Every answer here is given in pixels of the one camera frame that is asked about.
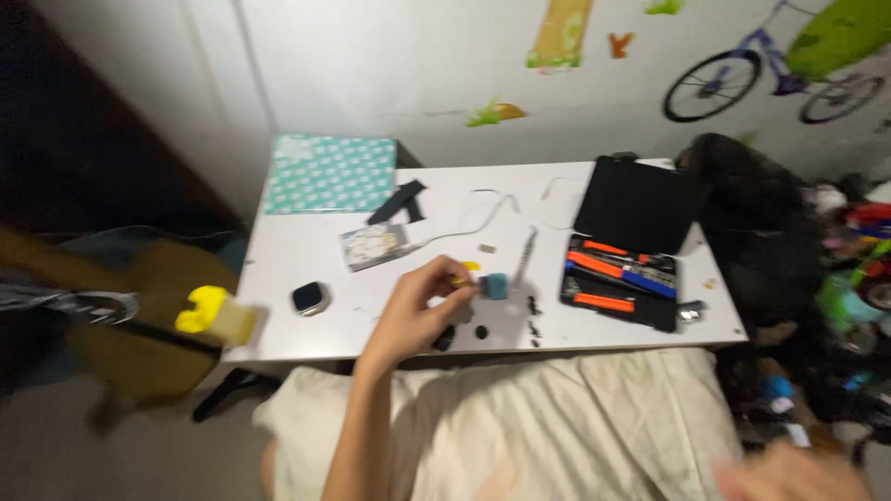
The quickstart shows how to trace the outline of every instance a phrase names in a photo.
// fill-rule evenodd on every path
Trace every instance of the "bicycle wheel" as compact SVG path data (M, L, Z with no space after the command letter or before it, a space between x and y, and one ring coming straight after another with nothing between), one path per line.
M871 101L884 85L885 79L882 77L848 78L835 82L811 96L801 107L798 119L806 124L824 124L846 117ZM825 117L819 113L824 106L829 112Z
M678 78L662 102L666 118L680 123L707 119L745 97L761 77L761 56L753 50L735 52L713 55ZM716 80L724 66L729 67L726 75Z

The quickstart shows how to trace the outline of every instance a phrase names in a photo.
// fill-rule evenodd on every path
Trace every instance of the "floor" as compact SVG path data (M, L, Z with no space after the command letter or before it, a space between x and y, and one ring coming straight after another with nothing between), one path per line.
M4 501L259 501L258 462L268 435L251 425L260 398L205 423L190 413L221 367L181 406L128 417L103 439L85 416L101 389L75 379L14 395L0 408L0 499ZM891 448L872 446L876 499L891 499Z

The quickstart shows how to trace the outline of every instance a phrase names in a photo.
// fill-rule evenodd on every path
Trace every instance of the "hand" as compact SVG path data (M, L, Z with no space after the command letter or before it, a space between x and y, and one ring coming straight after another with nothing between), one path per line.
M869 501L860 474L844 457L817 456L785 440L742 464L715 469L727 501Z
M473 283L467 268L447 256L439 256L399 277L360 361L392 369L429 349L445 330L449 318L467 306L477 291L473 286L454 287L453 276ZM427 301L434 296L445 301L428 308Z

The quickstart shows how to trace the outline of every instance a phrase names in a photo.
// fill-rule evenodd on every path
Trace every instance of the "desk leg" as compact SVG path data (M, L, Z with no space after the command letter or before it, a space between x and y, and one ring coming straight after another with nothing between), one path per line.
M195 407L195 410L192 411L192 422L201 423L210 417L210 414L214 412L214 409L216 409L220 402L226 399L226 397L237 390L245 390L254 386L262 386L264 389L273 392L282 386L282 381L272 376L258 374L249 371L248 369L236 367L226 375L219 386L210 392L210 395L208 395L207 398L202 400L201 403Z

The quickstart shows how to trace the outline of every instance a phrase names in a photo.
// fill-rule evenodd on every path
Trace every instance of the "watch face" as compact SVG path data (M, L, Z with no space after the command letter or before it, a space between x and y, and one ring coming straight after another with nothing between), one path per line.
M294 299L294 308L303 313L322 304L322 286L318 282L308 283L295 290L291 297Z

